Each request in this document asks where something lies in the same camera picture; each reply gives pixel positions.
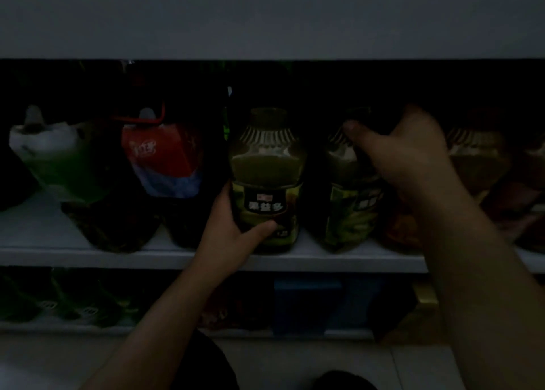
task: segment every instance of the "right hand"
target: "right hand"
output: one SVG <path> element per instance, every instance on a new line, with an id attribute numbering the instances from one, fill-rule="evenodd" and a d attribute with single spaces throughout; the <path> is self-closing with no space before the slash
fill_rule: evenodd
<path id="1" fill-rule="evenodd" d="M 443 131 L 418 106 L 405 107 L 401 121 L 390 135 L 380 135 L 355 120 L 344 123 L 344 132 L 407 200 L 458 179 Z"/>

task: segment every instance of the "white shelf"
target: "white shelf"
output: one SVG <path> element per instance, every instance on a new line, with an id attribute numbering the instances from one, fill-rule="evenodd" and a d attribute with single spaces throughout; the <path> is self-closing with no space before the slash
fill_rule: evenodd
<path id="1" fill-rule="evenodd" d="M 543 0 L 0 0 L 0 58 L 544 58 Z"/>
<path id="2" fill-rule="evenodd" d="M 545 273 L 545 255 L 519 250 L 533 273 Z M 0 265 L 183 269 L 194 251 L 175 246 L 160 227 L 143 250 L 113 254 L 92 247 L 46 192 L 0 213 Z M 252 255 L 246 271 L 426 273 L 422 256 L 403 255 L 368 240 L 357 248 L 330 254 L 302 231 L 295 246 L 279 255 Z"/>
<path id="3" fill-rule="evenodd" d="M 128 320 L 113 327 L 100 328 L 85 324 L 79 320 L 64 321 L 54 316 L 40 316 L 35 320 L 23 323 L 0 321 L 0 333 L 62 333 L 62 334 L 93 334 L 104 336 L 126 336 L 134 329 Z M 201 331 L 210 338 L 309 338 L 338 340 L 374 340 L 373 332 L 367 328 L 348 330 L 326 330 L 323 335 L 274 336 L 272 330 L 243 330 L 227 328 L 225 330 Z"/>

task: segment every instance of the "display shelf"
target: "display shelf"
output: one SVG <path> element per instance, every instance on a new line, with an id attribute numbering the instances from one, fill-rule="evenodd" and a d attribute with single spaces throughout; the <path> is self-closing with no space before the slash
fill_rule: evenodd
<path id="1" fill-rule="evenodd" d="M 544 58 L 543 0 L 0 0 L 0 58 Z"/>
<path id="2" fill-rule="evenodd" d="M 130 323 L 121 323 L 121 325 L 99 328 L 88 325 L 84 322 L 64 321 L 54 316 L 40 316 L 33 321 L 23 323 L 11 323 L 0 321 L 0 333 L 68 333 L 68 334 L 95 334 L 105 336 L 126 336 L 134 329 Z M 241 328 L 227 328 L 224 330 L 207 330 L 201 328 L 201 331 L 210 338 L 278 338 L 272 330 L 243 330 Z M 323 335 L 287 335 L 281 338 L 309 338 L 309 339 L 338 339 L 338 340 L 374 340 L 373 332 L 367 328 L 346 329 L 346 330 L 326 330 Z"/>
<path id="3" fill-rule="evenodd" d="M 545 255 L 519 249 L 533 273 L 545 273 Z M 160 227 L 144 249 L 113 254 L 92 247 L 46 192 L 0 213 L 0 265 L 181 270 L 194 251 L 175 246 Z M 295 246 L 279 255 L 252 255 L 246 271 L 426 273 L 420 255 L 403 255 L 375 240 L 331 254 L 305 230 Z"/>

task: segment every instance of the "lower shelf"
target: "lower shelf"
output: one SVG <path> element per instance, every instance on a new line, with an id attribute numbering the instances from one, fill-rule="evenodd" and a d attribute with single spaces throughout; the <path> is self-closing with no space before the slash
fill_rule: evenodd
<path id="1" fill-rule="evenodd" d="M 545 273 L 545 255 L 518 249 L 536 274 Z M 133 254 L 112 254 L 91 246 L 51 196 L 39 192 L 0 213 L 0 266 L 51 266 L 181 270 L 194 255 L 175 246 L 160 227 L 145 247 Z M 371 239 L 357 248 L 330 254 L 305 230 L 290 252 L 252 255 L 244 271 L 427 273 L 424 257 L 403 255 Z"/>
<path id="2" fill-rule="evenodd" d="M 122 321 L 113 327 L 100 328 L 84 324 L 79 320 L 64 321 L 53 316 L 41 316 L 30 322 L 10 323 L 0 321 L 0 333 L 62 333 L 62 334 L 94 334 L 105 336 L 126 336 L 134 329 L 130 322 Z M 275 336 L 272 330 L 249 331 L 241 328 L 228 328 L 225 330 L 201 329 L 211 338 L 293 338 L 293 339 L 338 339 L 338 340 L 362 340 L 373 341 L 373 332 L 366 328 L 350 330 L 326 330 L 323 335 L 288 335 Z"/>

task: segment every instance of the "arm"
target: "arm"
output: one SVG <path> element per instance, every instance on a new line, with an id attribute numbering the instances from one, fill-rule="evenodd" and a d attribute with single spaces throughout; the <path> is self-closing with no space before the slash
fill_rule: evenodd
<path id="1" fill-rule="evenodd" d="M 189 267 L 82 389 L 168 389 L 208 297 L 276 226 L 267 221 L 241 234 L 225 185 Z"/>
<path id="2" fill-rule="evenodd" d="M 467 389 L 543 388 L 545 295 L 462 186 L 439 125 L 408 106 L 389 136 L 345 131 L 415 214 Z"/>

